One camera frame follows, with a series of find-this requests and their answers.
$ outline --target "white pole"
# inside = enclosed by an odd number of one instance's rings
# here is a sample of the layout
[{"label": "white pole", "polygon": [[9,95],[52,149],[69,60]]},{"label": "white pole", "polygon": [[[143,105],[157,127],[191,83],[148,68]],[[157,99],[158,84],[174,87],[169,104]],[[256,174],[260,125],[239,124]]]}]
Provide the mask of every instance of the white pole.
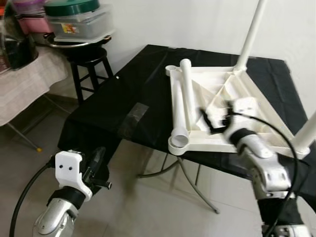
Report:
[{"label": "white pole", "polygon": [[189,134],[186,128],[184,103],[181,84],[175,80],[173,85],[173,130],[171,132],[171,143],[177,147],[185,147],[189,143]]},{"label": "white pole", "polygon": [[316,138],[316,111],[292,139],[297,152],[304,153]]},{"label": "white pole", "polygon": [[197,109],[194,100],[194,92],[191,77],[191,61],[189,59],[182,59],[180,61],[180,68],[183,76],[183,92],[185,95],[185,102],[187,103],[190,127],[195,126],[197,122]]},{"label": "white pole", "polygon": [[252,45],[254,43],[256,34],[258,32],[259,29],[259,25],[263,16],[263,12],[265,10],[266,4],[267,4],[268,0],[259,0],[258,5],[257,5],[257,9],[255,12],[255,15],[253,16],[248,34],[247,34],[247,38],[245,40],[245,43],[243,45],[242,51],[241,51],[241,55],[238,58],[238,62],[235,65],[234,70],[238,71],[238,70],[246,70],[246,65],[247,65],[247,61],[251,52],[251,48]]}]

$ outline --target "black table cover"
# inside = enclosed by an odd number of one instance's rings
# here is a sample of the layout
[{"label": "black table cover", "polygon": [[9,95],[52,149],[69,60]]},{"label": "black table cover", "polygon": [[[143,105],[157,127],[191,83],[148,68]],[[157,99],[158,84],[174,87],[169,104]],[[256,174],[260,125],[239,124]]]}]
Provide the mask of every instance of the black table cover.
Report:
[{"label": "black table cover", "polygon": [[[99,147],[107,148],[103,165],[107,165],[121,138],[168,152],[168,137],[172,131],[171,92],[165,66],[178,66],[189,58],[193,67],[233,66],[238,56],[147,45],[123,69],[89,97],[66,120],[59,140],[62,150],[77,149],[91,155]],[[290,76],[282,60],[250,58],[247,73],[274,107],[293,134],[307,117]],[[316,167],[315,146],[305,161]],[[186,152],[181,157],[242,178],[250,178],[236,154]],[[293,170],[291,159],[281,160]],[[300,166],[300,180],[306,176],[307,166]],[[310,174],[298,192],[315,210],[316,175]]]}]

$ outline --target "wooden stool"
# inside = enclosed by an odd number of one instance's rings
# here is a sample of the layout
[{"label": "wooden stool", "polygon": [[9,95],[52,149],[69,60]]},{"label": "wooden stool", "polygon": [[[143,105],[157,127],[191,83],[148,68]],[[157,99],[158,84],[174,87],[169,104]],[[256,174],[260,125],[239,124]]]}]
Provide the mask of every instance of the wooden stool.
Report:
[{"label": "wooden stool", "polygon": [[[102,83],[99,84],[98,79],[107,80],[108,78],[113,76],[113,72],[107,58],[107,51],[101,46],[89,47],[88,50],[78,49],[76,50],[75,53],[73,53],[71,56],[68,57],[68,61],[70,62],[70,65],[71,65],[76,93],[78,97],[78,103],[80,105],[84,102],[82,90],[95,92],[105,82],[103,81]],[[97,65],[100,62],[102,62],[104,65],[105,71],[107,72],[107,75],[108,75],[107,78],[98,76],[95,72],[95,65]],[[79,72],[78,72],[78,66],[87,68],[88,74],[80,78]],[[87,78],[91,79],[93,89],[89,89],[89,88],[81,86],[81,82]]]}]

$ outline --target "plastic container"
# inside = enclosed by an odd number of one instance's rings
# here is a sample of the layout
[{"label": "plastic container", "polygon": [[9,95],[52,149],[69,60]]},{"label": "plastic container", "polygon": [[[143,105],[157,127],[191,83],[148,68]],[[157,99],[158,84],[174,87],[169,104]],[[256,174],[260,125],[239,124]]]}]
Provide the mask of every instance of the plastic container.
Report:
[{"label": "plastic container", "polygon": [[47,16],[58,41],[92,40],[110,35],[114,31],[111,5],[78,15]]},{"label": "plastic container", "polygon": [[16,11],[19,14],[37,12],[43,9],[44,0],[29,0],[25,2],[13,2]]},{"label": "plastic container", "polygon": [[19,24],[24,34],[28,33],[51,33],[53,32],[45,17],[27,17],[19,19]]},{"label": "plastic container", "polygon": [[44,4],[48,16],[72,16],[95,11],[100,7],[98,0],[49,0]]}]

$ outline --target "screw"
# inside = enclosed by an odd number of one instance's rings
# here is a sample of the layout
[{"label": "screw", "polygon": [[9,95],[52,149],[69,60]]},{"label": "screw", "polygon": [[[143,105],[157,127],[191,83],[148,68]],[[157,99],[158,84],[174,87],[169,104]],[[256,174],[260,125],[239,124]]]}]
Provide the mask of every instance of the screw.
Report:
[{"label": "screw", "polygon": [[110,190],[112,187],[112,183],[111,182],[106,182],[105,187]]}]

